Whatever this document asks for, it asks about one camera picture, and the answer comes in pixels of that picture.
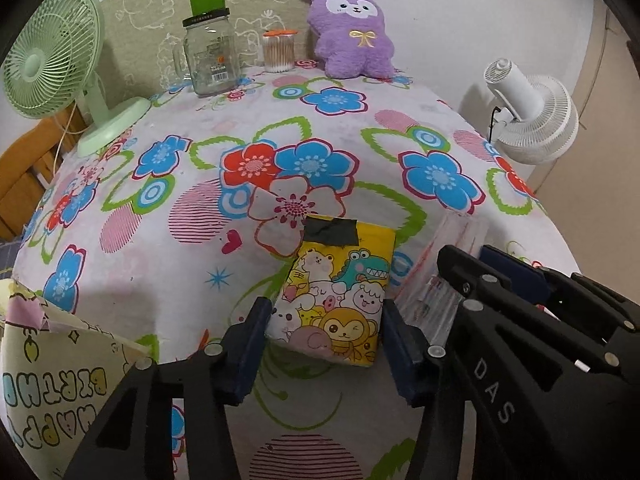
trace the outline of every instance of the wooden chair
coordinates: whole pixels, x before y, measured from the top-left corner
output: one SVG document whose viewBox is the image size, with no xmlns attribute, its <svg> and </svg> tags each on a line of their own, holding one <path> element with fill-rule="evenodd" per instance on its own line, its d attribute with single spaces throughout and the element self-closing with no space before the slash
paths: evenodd
<svg viewBox="0 0 640 480">
<path fill-rule="evenodd" d="M 56 115 L 66 126 L 72 107 Z M 86 125 L 76 109 L 69 124 L 70 132 L 80 132 Z M 45 192 L 37 179 L 39 173 L 47 182 L 53 179 L 53 159 L 62 131 L 53 118 L 42 119 L 38 125 L 17 139 L 0 155 L 0 239 L 12 240 L 22 234 Z M 76 145 L 80 136 L 67 134 L 62 141 L 61 155 Z"/>
</svg>

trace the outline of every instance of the fan stand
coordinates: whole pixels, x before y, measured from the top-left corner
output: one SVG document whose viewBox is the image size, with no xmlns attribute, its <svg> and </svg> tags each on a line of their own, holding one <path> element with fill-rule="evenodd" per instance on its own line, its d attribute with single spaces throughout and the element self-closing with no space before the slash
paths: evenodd
<svg viewBox="0 0 640 480">
<path fill-rule="evenodd" d="M 96 76 L 90 77 L 85 87 L 85 99 L 94 124 L 78 141 L 78 156 L 85 157 L 98 152 L 117 139 L 127 128 L 133 126 L 151 108 L 151 102 L 142 97 L 133 97 L 109 110 L 98 88 Z"/>
</svg>

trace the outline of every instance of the table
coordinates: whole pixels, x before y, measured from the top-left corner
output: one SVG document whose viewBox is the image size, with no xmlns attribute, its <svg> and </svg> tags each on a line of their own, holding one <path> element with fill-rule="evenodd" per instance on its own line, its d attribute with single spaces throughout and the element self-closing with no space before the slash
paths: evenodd
<svg viewBox="0 0 640 480">
<path fill-rule="evenodd" d="M 336 81 L 302 61 L 240 83 L 207 99 L 154 96 L 101 153 L 68 156 L 14 277 L 167 362 L 220 338 L 256 296 L 274 298 L 309 210 L 396 229 L 393 286 L 446 208 L 487 218 L 488 243 L 527 263 L 578 270 L 495 148 L 409 76 Z M 228 409 L 252 480 L 403 478 L 420 417 L 381 352 L 357 368 L 273 344 L 252 394 Z M 187 478 L 178 403 L 172 422 L 176 478 Z"/>
</svg>

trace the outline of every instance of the doodle wallpaper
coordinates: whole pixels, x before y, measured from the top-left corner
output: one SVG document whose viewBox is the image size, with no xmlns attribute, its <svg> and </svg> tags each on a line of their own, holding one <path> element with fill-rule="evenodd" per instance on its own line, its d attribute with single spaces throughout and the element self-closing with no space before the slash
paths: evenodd
<svg viewBox="0 0 640 480">
<path fill-rule="evenodd" d="M 242 66 L 257 61 L 260 35 L 294 28 L 296 55 L 306 57 L 308 26 L 303 0 L 226 0 Z M 106 40 L 98 64 L 107 102 L 150 97 L 175 78 L 173 49 L 182 41 L 182 20 L 191 16 L 189 0 L 103 0 Z"/>
</svg>

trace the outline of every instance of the black jar lid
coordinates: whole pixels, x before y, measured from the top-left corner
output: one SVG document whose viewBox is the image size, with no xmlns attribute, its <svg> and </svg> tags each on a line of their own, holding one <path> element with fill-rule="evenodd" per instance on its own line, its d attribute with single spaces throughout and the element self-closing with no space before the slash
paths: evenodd
<svg viewBox="0 0 640 480">
<path fill-rule="evenodd" d="M 196 23 L 206 22 L 208 20 L 215 20 L 216 18 L 222 18 L 223 16 L 229 15 L 229 8 L 224 7 L 223 9 L 213 9 L 209 12 L 205 12 L 204 14 L 198 14 L 197 16 L 191 16 L 186 20 L 182 20 L 183 27 L 191 27 L 191 25 L 195 25 Z"/>
</svg>

